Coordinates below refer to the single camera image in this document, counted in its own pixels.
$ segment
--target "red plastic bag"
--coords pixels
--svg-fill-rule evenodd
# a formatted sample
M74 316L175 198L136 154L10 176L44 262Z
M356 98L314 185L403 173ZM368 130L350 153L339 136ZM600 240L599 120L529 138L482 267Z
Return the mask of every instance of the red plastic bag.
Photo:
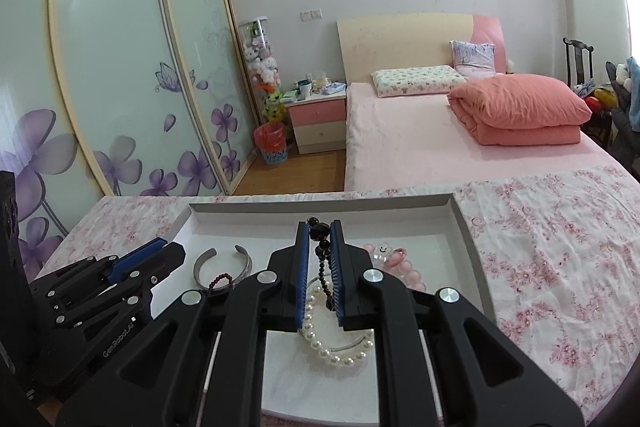
M282 122L265 123L254 131L255 144L265 152L277 152L287 145L287 130Z

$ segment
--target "sliding wardrobe door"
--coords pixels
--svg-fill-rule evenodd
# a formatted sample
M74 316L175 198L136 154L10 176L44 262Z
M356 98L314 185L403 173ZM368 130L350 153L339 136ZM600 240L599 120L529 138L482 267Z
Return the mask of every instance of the sliding wardrobe door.
M0 170L16 176L28 280L102 197L54 73L47 0L0 0Z
M169 0L178 46L193 81L194 101L233 190L253 160L255 120L238 60L226 0Z
M116 195L220 194L178 81L160 1L51 3L63 96L96 175Z

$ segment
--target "silver screw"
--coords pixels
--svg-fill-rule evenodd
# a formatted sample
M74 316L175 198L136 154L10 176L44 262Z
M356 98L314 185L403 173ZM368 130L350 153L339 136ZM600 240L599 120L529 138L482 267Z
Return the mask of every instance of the silver screw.
M271 270L264 270L258 273L258 282L262 284L271 284L272 282L276 282L278 276L276 272L272 272Z
M369 268L368 270L366 270L364 274L362 274L362 276L366 281L369 282L380 282L384 277L380 270L375 270L373 268Z
M453 288L443 288L438 292L440 298L448 303L458 302L460 300L460 294Z
M202 300L202 294L196 290L189 290L182 294L180 300L182 300L182 303L187 306L193 306Z

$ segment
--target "trash can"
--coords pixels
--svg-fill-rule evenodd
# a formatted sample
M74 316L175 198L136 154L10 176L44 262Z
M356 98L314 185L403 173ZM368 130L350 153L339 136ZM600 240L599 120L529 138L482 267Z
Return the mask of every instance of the trash can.
M261 125L254 131L254 140L267 165L276 165L287 159L287 129L282 122Z

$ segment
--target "headboard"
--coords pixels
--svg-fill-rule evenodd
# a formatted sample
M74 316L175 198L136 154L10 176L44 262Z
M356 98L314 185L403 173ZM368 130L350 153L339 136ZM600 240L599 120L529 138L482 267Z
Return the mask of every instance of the headboard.
M495 70L506 72L500 21L483 15L407 13L338 21L347 84L370 82L371 73L453 64L449 41L495 44Z

